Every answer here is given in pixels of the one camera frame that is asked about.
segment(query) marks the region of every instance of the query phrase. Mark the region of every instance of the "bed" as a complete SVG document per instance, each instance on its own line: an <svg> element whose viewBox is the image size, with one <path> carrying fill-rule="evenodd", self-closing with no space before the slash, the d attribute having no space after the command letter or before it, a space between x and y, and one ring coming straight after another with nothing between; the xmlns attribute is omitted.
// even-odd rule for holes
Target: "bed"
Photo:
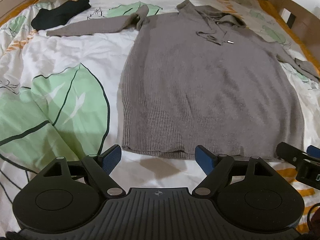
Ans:
<svg viewBox="0 0 320 240"><path fill-rule="evenodd" d="M39 171L55 156L62 155L61 152L68 160L76 160L80 155L74 153L75 149L80 149L83 154L101 153L113 144L121 145L121 74L138 32L129 29L121 33L60 39L48 38L45 31L37 32L31 28L31 20L40 8L56 8L65 1L0 2L1 6L6 2L1 9L0 24L0 111L5 116L0 117L0 236L4 236L6 231L19 230L11 202L35 175L34 171ZM148 5L149 15L173 12L181 1L90 0L92 7L68 23L126 15L141 4ZM293 1L190 1L194 5L211 5L240 16L266 41L279 42L293 58L308 60L320 71L317 53L320 20ZM279 15L284 8L297 17L292 29ZM305 122L304 150L311 144L319 147L319 84L289 64L281 63L281 67L301 104ZM73 95L73 90L82 92ZM44 95L41 91L46 92L45 102L36 97ZM68 115L59 117L60 120L64 118L60 124L56 122L60 125L60 130L56 128L58 133L47 126L48 122L41 114L37 114L40 104L48 104L48 114L53 115L59 112L59 104L70 108ZM88 110L92 106L98 109L94 113ZM66 125L70 119L74 120L72 127ZM21 132L6 126L6 123L14 123ZM72 145L74 140L80 142L79 145ZM301 233L308 231L306 216L310 207L320 202L320 191L297 182L296 171L290 164L273 162L270 165L303 196L305 211L297 230ZM161 159L123 151L121 162L111 177L126 191L130 187L188 187L192 191L205 174L192 160Z"/></svg>

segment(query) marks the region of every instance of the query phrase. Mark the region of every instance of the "sweater sleeve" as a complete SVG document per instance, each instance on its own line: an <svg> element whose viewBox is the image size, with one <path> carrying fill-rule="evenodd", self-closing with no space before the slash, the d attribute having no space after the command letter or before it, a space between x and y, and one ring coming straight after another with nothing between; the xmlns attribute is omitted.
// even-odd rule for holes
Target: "sweater sleeve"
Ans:
<svg viewBox="0 0 320 240"><path fill-rule="evenodd" d="M141 6L135 13L129 16L117 16L102 19L90 19L82 22L72 23L60 29L47 31L47 36L81 36L94 33L116 33L130 25L135 25L140 30L142 24L148 22L147 5Z"/></svg>

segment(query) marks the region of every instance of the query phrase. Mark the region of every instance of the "ribbed black plate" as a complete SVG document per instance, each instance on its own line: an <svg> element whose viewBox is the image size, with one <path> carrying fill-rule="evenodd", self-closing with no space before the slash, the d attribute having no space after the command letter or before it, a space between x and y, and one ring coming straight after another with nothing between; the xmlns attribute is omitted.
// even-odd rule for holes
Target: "ribbed black plate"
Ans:
<svg viewBox="0 0 320 240"><path fill-rule="evenodd" d="M294 229L257 234L225 221L208 199L191 196L186 188L133 188L110 199L86 225L60 234L24 229L29 240L293 240Z"/></svg>

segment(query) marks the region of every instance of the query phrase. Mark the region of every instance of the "knit fabric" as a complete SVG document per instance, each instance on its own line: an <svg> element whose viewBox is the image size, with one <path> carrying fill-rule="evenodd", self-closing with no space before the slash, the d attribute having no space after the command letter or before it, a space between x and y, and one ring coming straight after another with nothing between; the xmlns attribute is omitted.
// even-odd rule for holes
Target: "knit fabric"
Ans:
<svg viewBox="0 0 320 240"><path fill-rule="evenodd" d="M146 17L142 6L133 16L99 19L102 32L140 29L123 73L122 148L179 159L194 159L197 145L239 159L275 159L282 141L301 149L302 111L279 61L319 77L231 14L188 0L177 8ZM85 22L50 35L96 32Z"/></svg>

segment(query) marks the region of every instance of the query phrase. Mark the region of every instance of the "circular disc cover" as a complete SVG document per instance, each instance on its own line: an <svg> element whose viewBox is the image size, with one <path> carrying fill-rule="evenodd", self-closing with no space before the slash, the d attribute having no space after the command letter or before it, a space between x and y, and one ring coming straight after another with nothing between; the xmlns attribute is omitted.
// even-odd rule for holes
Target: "circular disc cover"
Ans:
<svg viewBox="0 0 320 240"><path fill-rule="evenodd" d="M288 186L243 180L225 187L218 194L217 205L222 215L238 227L256 232L281 231L298 223L304 209L300 194Z"/></svg>
<svg viewBox="0 0 320 240"><path fill-rule="evenodd" d="M99 195L93 188L72 181L65 185L53 182L46 188L25 187L12 208L21 228L58 233L86 223L99 207Z"/></svg>

